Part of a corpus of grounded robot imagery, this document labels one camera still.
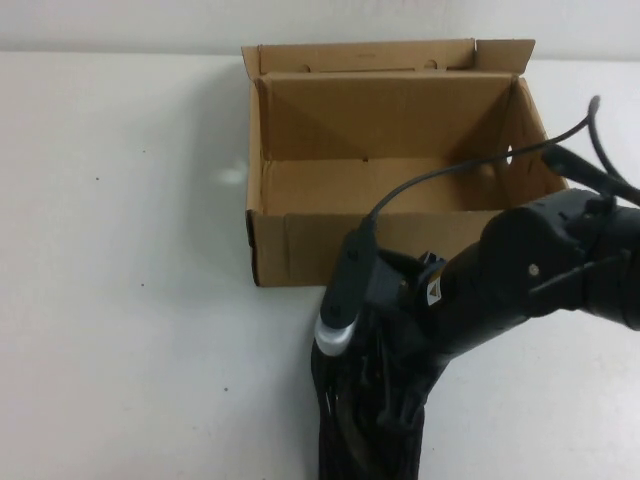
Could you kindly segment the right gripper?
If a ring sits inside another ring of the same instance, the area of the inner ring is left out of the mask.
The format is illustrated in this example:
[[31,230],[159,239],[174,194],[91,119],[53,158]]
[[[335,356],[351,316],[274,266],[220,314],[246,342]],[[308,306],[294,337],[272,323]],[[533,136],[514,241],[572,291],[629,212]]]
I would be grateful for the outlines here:
[[446,366],[489,335],[488,234],[448,262],[373,245],[369,403],[420,411]]

